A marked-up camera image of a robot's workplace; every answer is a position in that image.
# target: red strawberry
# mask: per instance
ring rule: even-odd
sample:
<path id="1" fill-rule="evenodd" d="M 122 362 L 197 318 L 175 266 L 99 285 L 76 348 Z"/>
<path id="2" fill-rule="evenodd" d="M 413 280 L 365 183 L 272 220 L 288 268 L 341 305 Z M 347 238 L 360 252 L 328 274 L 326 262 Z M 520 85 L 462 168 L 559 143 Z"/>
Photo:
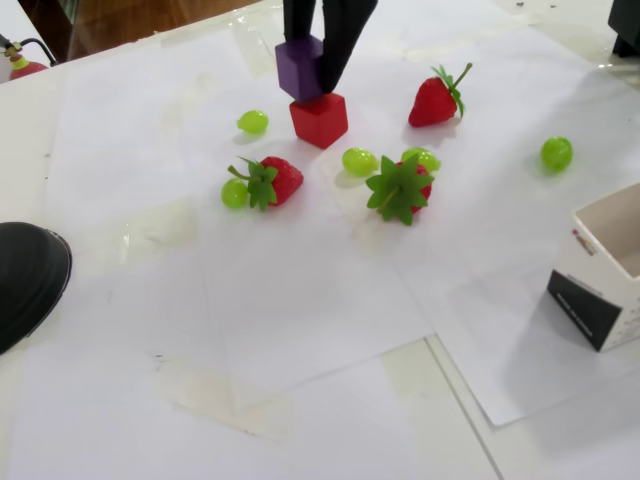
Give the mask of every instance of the red strawberry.
<path id="1" fill-rule="evenodd" d="M 380 174 L 367 179 L 367 187 L 373 190 L 367 208 L 375 208 L 385 222 L 396 217 L 405 225 L 412 225 L 414 214 L 427 206 L 433 177 L 418 158 L 415 154 L 404 162 L 393 163 L 383 155 Z"/>
<path id="2" fill-rule="evenodd" d="M 458 80 L 447 75 L 444 67 L 433 69 L 437 77 L 427 79 L 418 90 L 413 109 L 409 114 L 409 125 L 412 127 L 424 127 L 436 123 L 446 122 L 453 118 L 458 108 L 460 117 L 464 115 L 464 104 L 460 100 L 460 92 L 456 89 L 467 72 L 473 65 L 469 63 Z"/>
<path id="3" fill-rule="evenodd" d="M 233 165 L 227 170 L 248 182 L 249 206 L 257 205 L 262 212 L 268 205 L 277 207 L 286 202 L 304 180 L 300 170 L 282 158 L 267 157 L 260 163 L 239 158 L 249 165 L 249 175 L 241 174 Z"/>
<path id="4" fill-rule="evenodd" d="M 398 162 L 398 163 L 396 163 L 396 165 L 400 166 L 400 165 L 402 165 L 402 162 Z M 427 169 L 424 168 L 424 166 L 420 165 L 420 164 L 418 164 L 418 168 L 416 169 L 416 172 L 418 173 L 418 175 L 427 175 L 427 176 L 429 176 L 429 172 L 427 171 Z M 422 196 L 424 197 L 425 200 L 429 200 L 429 197 L 431 196 L 431 184 L 429 184 L 426 187 L 424 187 L 423 189 L 421 189 L 420 193 L 422 194 Z M 422 210 L 422 207 L 411 207 L 411 213 L 416 213 L 416 212 L 419 212 L 420 210 Z"/>
<path id="5" fill-rule="evenodd" d="M 276 178 L 271 183 L 276 191 L 277 201 L 269 202 L 269 205 L 274 207 L 282 205 L 304 181 L 302 172 L 282 158 L 267 157 L 260 163 L 265 167 L 274 167 L 278 170 Z"/>

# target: green grape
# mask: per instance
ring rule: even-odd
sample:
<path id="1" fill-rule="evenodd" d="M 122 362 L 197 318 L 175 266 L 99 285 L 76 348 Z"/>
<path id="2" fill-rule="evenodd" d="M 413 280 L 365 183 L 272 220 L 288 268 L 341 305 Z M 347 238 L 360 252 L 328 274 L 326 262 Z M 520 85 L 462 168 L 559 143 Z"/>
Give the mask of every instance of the green grape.
<path id="1" fill-rule="evenodd" d="M 436 158 L 436 156 L 431 153 L 426 148 L 422 147 L 413 147 L 407 150 L 402 154 L 402 161 L 406 162 L 415 154 L 418 154 L 418 163 L 427 169 L 427 172 L 433 173 L 437 170 L 440 170 L 441 162 Z"/>
<path id="2" fill-rule="evenodd" d="M 342 155 L 342 165 L 350 174 L 366 177 L 378 169 L 378 160 L 364 148 L 350 148 Z"/>
<path id="3" fill-rule="evenodd" d="M 542 164 L 552 173 L 566 169 L 573 159 L 571 142 L 564 137 L 551 137 L 540 150 Z"/>
<path id="4" fill-rule="evenodd" d="M 242 208 L 247 204 L 249 190 L 240 178 L 232 178 L 222 187 L 222 202 L 229 208 Z"/>
<path id="5" fill-rule="evenodd" d="M 250 110 L 238 120 L 238 128 L 247 133 L 257 135 L 264 132 L 269 125 L 269 117 L 260 110 Z"/>

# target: strawberry leaves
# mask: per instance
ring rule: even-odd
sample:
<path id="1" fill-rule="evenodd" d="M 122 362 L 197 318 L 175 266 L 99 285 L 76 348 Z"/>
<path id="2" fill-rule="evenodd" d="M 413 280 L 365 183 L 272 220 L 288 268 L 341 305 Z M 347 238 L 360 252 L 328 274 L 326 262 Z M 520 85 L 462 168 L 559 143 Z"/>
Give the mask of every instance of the strawberry leaves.
<path id="1" fill-rule="evenodd" d="M 230 166 L 227 170 L 236 177 L 249 182 L 249 206 L 253 208 L 258 205 L 260 211 L 264 212 L 269 202 L 276 203 L 278 201 L 276 191 L 273 188 L 273 180 L 278 175 L 278 169 L 265 167 L 261 163 L 246 158 L 238 158 L 249 164 L 249 176 L 242 175 L 234 166 Z"/>
<path id="2" fill-rule="evenodd" d="M 440 79 L 445 83 L 445 85 L 449 89 L 449 93 L 451 94 L 451 97 L 453 97 L 456 104 L 458 105 L 458 109 L 460 110 L 460 118 L 464 117 L 465 107 L 464 107 L 464 103 L 462 103 L 462 99 L 460 97 L 460 91 L 458 90 L 457 87 L 458 87 L 458 84 L 465 77 L 465 75 L 469 73 L 469 70 L 471 70 L 471 67 L 473 67 L 473 64 L 468 63 L 467 67 L 464 69 L 464 72 L 462 72 L 462 75 L 460 75 L 460 77 L 458 77 L 458 80 L 456 80 L 455 82 L 453 81 L 453 77 L 451 75 L 447 75 L 447 72 L 442 65 L 440 65 L 440 68 L 431 67 L 431 69 L 434 72 L 436 72 L 436 75 L 440 77 Z"/>
<path id="3" fill-rule="evenodd" d="M 398 217 L 405 225 L 411 225 L 411 208 L 427 206 L 420 190 L 430 185 L 433 177 L 418 174 L 418 159 L 416 154 L 402 165 L 396 165 L 383 156 L 380 175 L 367 179 L 367 186 L 373 190 L 367 207 L 377 209 L 385 221 Z"/>

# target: white box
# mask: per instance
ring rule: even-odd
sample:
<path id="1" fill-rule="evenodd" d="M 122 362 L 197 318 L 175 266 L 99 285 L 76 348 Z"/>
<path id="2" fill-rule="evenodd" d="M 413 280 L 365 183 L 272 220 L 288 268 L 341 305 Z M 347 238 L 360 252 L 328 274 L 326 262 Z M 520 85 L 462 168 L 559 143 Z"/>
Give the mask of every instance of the white box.
<path id="1" fill-rule="evenodd" d="M 640 184 L 573 214 L 547 290 L 594 348 L 640 337 Z"/>

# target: red cube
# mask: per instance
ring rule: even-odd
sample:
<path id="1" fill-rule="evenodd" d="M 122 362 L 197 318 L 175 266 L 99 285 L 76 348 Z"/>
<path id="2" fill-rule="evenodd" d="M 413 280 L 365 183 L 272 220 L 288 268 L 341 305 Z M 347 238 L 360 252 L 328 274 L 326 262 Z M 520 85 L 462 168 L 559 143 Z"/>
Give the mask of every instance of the red cube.
<path id="1" fill-rule="evenodd" d="M 293 102 L 289 109 L 296 135 L 318 148 L 329 147 L 349 129 L 344 97 L 335 93 L 310 102 Z"/>

